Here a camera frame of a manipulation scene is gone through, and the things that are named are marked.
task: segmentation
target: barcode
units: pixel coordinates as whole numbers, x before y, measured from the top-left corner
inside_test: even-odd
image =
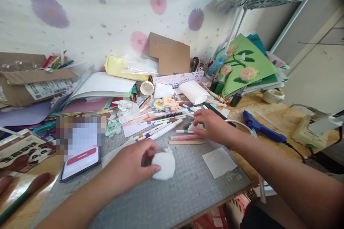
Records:
[[[55,90],[55,93],[60,93],[60,92],[62,92],[62,91],[65,91],[65,89],[63,88],[63,89]]]

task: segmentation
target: white cotton ball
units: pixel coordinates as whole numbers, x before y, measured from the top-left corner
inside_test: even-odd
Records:
[[[171,153],[157,153],[152,159],[152,165],[161,166],[161,170],[153,175],[156,180],[166,181],[173,177],[176,169],[176,161]]]

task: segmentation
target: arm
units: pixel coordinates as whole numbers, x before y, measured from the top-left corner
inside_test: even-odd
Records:
[[[342,183],[230,126],[211,110],[201,109],[194,116],[194,125],[202,122],[206,127],[195,133],[238,152],[308,227],[339,226],[344,209]]]
[[[156,150],[157,145],[151,139],[123,148],[98,175],[36,228],[88,228],[96,215],[114,199],[160,171],[158,165],[141,167],[143,155],[153,157]]]

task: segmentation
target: phone screen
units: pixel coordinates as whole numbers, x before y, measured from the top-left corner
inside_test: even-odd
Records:
[[[63,165],[60,182],[71,179],[73,176],[82,173],[100,163],[99,147],[91,148],[68,159]]]

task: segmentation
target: yellow pouch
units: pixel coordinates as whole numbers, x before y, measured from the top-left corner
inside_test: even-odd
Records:
[[[132,79],[134,81],[148,81],[149,75],[142,74],[132,74],[132,73],[123,73],[121,70],[126,69],[123,65],[123,58],[110,55],[107,57],[105,63],[105,70],[108,74],[125,78]]]

